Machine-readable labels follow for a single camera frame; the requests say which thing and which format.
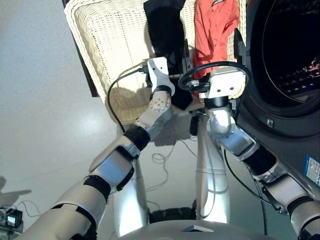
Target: washing machine drum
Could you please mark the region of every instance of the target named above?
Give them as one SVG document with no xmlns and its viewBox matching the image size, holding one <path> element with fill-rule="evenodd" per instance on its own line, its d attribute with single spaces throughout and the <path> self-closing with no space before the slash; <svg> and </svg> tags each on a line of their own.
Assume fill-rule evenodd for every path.
<svg viewBox="0 0 320 240">
<path fill-rule="evenodd" d="M 246 27 L 253 80 L 239 125 L 301 173 L 319 160 L 320 0 L 251 0 Z"/>
</svg>

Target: washing machine door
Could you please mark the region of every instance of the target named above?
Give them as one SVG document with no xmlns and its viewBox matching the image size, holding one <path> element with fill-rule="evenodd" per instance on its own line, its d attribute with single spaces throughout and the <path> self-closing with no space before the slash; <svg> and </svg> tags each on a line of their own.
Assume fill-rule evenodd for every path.
<svg viewBox="0 0 320 240">
<path fill-rule="evenodd" d="M 246 27 L 253 81 L 238 124 L 317 192 L 320 1 L 251 0 Z"/>
</svg>

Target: label sticker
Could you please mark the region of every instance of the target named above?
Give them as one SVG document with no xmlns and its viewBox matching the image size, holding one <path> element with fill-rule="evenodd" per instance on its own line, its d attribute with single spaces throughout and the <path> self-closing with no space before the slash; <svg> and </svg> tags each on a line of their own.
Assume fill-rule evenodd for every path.
<svg viewBox="0 0 320 240">
<path fill-rule="evenodd" d="M 310 156 L 306 156 L 304 163 L 304 175 L 320 186 L 320 162 Z"/>
</svg>

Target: black cable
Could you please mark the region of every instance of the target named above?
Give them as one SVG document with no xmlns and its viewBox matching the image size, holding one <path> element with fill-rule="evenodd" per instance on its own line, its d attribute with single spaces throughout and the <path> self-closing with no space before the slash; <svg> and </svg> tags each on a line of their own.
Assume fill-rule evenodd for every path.
<svg viewBox="0 0 320 240">
<path fill-rule="evenodd" d="M 112 113 L 112 115 L 113 115 L 114 119 L 116 120 L 116 122 L 119 124 L 122 132 L 125 132 L 125 128 L 124 128 L 124 126 L 122 125 L 122 123 L 120 122 L 119 118 L 117 117 L 115 111 L 113 110 L 113 108 L 112 108 L 112 106 L 111 106 L 111 104 L 110 104 L 110 93 L 111 93 L 111 90 L 112 90 L 113 86 L 114 86 L 117 82 L 119 82 L 121 79 L 124 79 L 124 78 L 126 78 L 126 77 L 128 77 L 128 76 L 130 76 L 130 75 L 132 75 L 132 74 L 137 73 L 137 72 L 143 72 L 143 68 L 138 68 L 138 69 L 136 69 L 136 70 L 134 70 L 134 71 L 132 71 L 132 72 L 129 72 L 129 73 L 127 73 L 127 74 L 119 77 L 117 80 L 115 80 L 113 83 L 111 83 L 111 85 L 110 85 L 110 87 L 109 87 L 109 89 L 108 89 L 108 93 L 107 93 L 107 95 L 106 95 L 106 101 L 107 101 L 108 107 L 109 107 L 109 109 L 110 109 L 110 112 Z"/>
<path fill-rule="evenodd" d="M 251 175 L 252 180 L 256 186 L 256 190 L 258 192 L 259 197 L 262 198 L 262 192 L 261 189 L 259 187 L 259 184 L 257 182 L 257 180 Z M 266 213 L 266 206 L 264 202 L 261 202 L 261 208 L 262 208 L 262 217 L 263 217 L 263 232 L 264 235 L 267 236 L 268 235 L 268 222 L 267 222 L 267 213 Z"/>
<path fill-rule="evenodd" d="M 203 65 L 200 65 L 200 66 L 196 66 L 193 69 L 187 71 L 185 74 L 183 74 L 180 77 L 180 79 L 178 81 L 178 86 L 182 90 L 190 91 L 191 87 L 185 85 L 188 81 L 190 81 L 190 78 L 189 78 L 190 75 L 192 75 L 192 74 L 194 74 L 194 73 L 196 73 L 196 72 L 198 72 L 200 70 L 207 69 L 207 68 L 227 67 L 227 66 L 237 68 L 237 69 L 241 70 L 242 72 L 244 72 L 244 74 L 246 75 L 246 83 L 245 83 L 245 86 L 244 86 L 242 97 L 240 98 L 239 104 L 237 106 L 237 109 L 236 109 L 235 115 L 234 115 L 234 120 L 235 120 L 235 122 L 237 122 L 238 116 L 239 116 L 239 113 L 240 113 L 240 106 L 242 105 L 242 103 L 244 101 L 244 98 L 245 98 L 245 96 L 247 94 L 247 91 L 248 91 L 248 86 L 250 85 L 251 78 L 252 78 L 251 72 L 244 65 L 242 65 L 240 63 L 237 63 L 237 62 L 234 62 L 234 61 L 216 61 L 216 62 L 209 62 L 209 63 L 203 64 Z"/>
<path fill-rule="evenodd" d="M 245 185 L 234 173 L 234 171 L 232 171 L 228 159 L 227 159 L 227 153 L 226 153 L 226 149 L 223 150 L 223 155 L 224 155 L 224 159 L 225 159 L 225 163 L 226 166 L 228 167 L 230 173 L 234 176 L 234 178 L 245 188 L 247 189 L 253 196 L 255 196 L 257 199 L 259 199 L 260 201 L 264 202 L 265 204 L 271 205 L 270 202 L 264 200 L 262 197 L 258 196 L 254 191 L 252 191 L 247 185 Z"/>
</svg>

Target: robotic hand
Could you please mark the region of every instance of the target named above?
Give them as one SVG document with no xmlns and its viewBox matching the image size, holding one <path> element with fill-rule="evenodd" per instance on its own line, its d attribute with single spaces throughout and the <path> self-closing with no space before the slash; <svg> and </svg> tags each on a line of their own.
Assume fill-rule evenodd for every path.
<svg viewBox="0 0 320 240">
<path fill-rule="evenodd" d="M 120 191 L 134 173 L 132 161 L 162 130 L 172 116 L 167 59 L 147 62 L 153 98 L 148 109 L 122 136 L 112 142 L 89 168 L 89 174 L 70 188 L 51 209 L 18 240 L 81 240 L 94 235 L 103 217 L 109 195 Z"/>
</svg>

